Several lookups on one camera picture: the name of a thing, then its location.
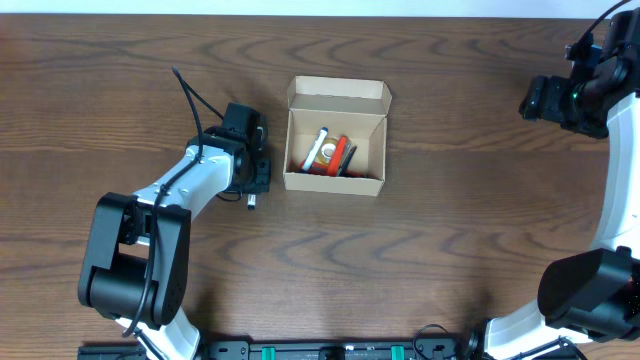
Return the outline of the black whiteboard marker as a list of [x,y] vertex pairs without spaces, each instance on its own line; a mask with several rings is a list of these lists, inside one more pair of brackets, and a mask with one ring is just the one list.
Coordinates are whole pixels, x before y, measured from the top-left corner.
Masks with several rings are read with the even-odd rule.
[[249,194],[247,198],[247,207],[249,210],[256,208],[257,196],[255,194]]

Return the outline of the red utility knife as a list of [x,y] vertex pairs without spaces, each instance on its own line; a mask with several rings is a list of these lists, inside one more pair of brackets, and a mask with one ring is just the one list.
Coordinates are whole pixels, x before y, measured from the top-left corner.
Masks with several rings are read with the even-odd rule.
[[320,176],[332,176],[332,177],[345,177],[345,178],[365,178],[365,175],[362,173],[352,172],[348,170],[343,170],[342,168],[338,168],[335,173],[329,173],[329,165],[323,164],[319,162],[313,162],[308,170],[301,169],[302,172],[309,173],[312,175],[320,175]]

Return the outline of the blue whiteboard marker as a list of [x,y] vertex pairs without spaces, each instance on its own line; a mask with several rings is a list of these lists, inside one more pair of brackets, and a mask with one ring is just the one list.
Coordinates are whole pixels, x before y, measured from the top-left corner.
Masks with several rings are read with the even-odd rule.
[[322,127],[319,130],[318,135],[317,135],[314,143],[312,144],[312,146],[311,146],[311,148],[310,148],[310,150],[309,150],[304,162],[301,165],[301,170],[303,172],[307,173],[311,169],[318,152],[320,151],[325,139],[328,136],[328,133],[329,133],[329,131],[328,131],[327,127]]

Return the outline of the yellow tape roll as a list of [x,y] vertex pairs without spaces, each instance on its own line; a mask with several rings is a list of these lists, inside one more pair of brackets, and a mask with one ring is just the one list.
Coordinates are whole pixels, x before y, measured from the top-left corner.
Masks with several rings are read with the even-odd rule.
[[331,137],[326,138],[315,157],[315,161],[322,165],[328,166],[337,149],[337,145],[337,139]]

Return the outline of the cardboard box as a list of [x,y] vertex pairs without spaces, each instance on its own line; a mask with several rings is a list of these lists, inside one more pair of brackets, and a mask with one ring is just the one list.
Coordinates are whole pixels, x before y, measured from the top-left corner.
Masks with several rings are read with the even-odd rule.
[[385,183],[387,84],[297,76],[287,100],[285,188],[377,196]]

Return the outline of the red and black stapler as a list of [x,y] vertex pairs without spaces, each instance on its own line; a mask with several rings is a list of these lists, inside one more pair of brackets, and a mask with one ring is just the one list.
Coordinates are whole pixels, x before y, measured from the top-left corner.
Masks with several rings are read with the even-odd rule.
[[348,137],[340,137],[338,140],[337,149],[329,163],[329,173],[335,173],[338,168],[347,170],[348,164],[350,163],[356,150],[357,146],[353,145]]

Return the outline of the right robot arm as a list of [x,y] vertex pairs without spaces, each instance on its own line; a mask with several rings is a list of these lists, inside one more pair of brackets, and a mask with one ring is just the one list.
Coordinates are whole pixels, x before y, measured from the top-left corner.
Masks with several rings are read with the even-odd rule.
[[492,359],[531,359],[560,347],[639,337],[639,59],[636,47],[569,47],[567,78],[532,80],[526,119],[609,142],[599,225],[588,251],[545,270],[535,300],[490,320]]

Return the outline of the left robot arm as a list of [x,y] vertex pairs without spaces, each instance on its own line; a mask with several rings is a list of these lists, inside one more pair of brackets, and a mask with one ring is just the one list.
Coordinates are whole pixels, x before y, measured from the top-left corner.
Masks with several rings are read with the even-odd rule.
[[98,201],[78,299],[134,335],[148,358],[197,356],[201,335],[181,307],[191,223],[221,193],[267,191],[267,139],[264,126],[245,133],[211,127],[154,183]]

